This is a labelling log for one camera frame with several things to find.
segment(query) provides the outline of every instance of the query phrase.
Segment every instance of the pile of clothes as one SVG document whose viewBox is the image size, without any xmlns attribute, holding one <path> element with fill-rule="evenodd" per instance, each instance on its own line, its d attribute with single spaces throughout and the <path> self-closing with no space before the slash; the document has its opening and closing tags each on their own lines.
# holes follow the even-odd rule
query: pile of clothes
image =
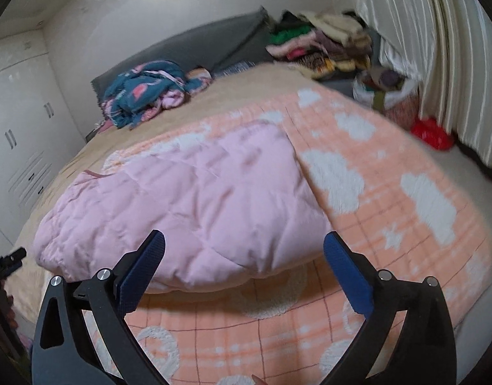
<svg viewBox="0 0 492 385">
<path fill-rule="evenodd" d="M 349 15 L 285 11 L 271 25 L 271 56 L 312 79 L 340 77 L 371 66 L 372 40 Z"/>
<path fill-rule="evenodd" d="M 102 110 L 118 129 L 130 129 L 152 119 L 163 110 L 183 104 L 212 82 L 204 68 L 185 74 L 168 60 L 156 60 L 119 74 L 107 88 Z"/>
</svg>

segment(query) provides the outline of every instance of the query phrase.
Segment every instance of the white curtain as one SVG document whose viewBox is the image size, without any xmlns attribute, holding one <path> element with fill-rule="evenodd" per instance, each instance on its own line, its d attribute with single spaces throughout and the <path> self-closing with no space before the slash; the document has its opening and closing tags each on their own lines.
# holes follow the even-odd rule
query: white curtain
<svg viewBox="0 0 492 385">
<path fill-rule="evenodd" d="M 435 116 L 492 167 L 492 22 L 478 0 L 355 0 L 384 37 L 381 61 L 421 81 Z"/>
</svg>

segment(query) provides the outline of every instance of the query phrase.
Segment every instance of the bedroom floor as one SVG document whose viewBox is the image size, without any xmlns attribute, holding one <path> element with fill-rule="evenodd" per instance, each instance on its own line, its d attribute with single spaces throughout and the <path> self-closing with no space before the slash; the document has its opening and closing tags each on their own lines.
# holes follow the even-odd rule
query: bedroom floor
<svg viewBox="0 0 492 385">
<path fill-rule="evenodd" d="M 439 152 L 422 145 L 448 177 L 468 193 L 492 231 L 492 181 L 457 146 L 449 152 Z"/>
</svg>

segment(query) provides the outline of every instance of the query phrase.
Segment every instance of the gray headboard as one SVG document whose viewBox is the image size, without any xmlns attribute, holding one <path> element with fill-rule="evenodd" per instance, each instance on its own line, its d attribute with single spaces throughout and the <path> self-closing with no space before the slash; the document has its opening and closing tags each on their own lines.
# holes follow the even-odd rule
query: gray headboard
<svg viewBox="0 0 492 385">
<path fill-rule="evenodd" d="M 186 72 L 197 66 L 214 72 L 242 60 L 271 61 L 265 50 L 270 37 L 267 18 L 267 11 L 261 7 L 254 13 L 205 24 L 155 43 L 91 81 L 98 104 L 118 74 L 152 60 L 173 61 Z"/>
</svg>

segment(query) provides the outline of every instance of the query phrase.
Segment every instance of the beige bed sheet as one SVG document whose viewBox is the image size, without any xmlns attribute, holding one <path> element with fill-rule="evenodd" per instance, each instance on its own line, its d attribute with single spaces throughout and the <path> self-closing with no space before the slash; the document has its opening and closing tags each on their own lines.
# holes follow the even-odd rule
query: beige bed sheet
<svg viewBox="0 0 492 385">
<path fill-rule="evenodd" d="M 293 92 L 301 87 L 320 86 L 296 71 L 264 64 L 241 74 L 218 79 L 188 104 L 165 111 L 153 120 L 141 124 L 137 129 L 112 128 L 97 134 L 45 190 L 23 227 L 16 248 L 24 247 L 28 250 L 41 220 L 52 209 L 68 185 L 85 169 L 100 171 L 104 160 L 114 151 L 202 118 L 239 109 L 256 101 Z M 29 256 L 23 261 L 23 268 L 7 280 L 6 289 L 14 296 L 17 310 L 32 322 L 37 319 L 51 277 L 51 273 L 37 266 L 33 257 Z"/>
</svg>

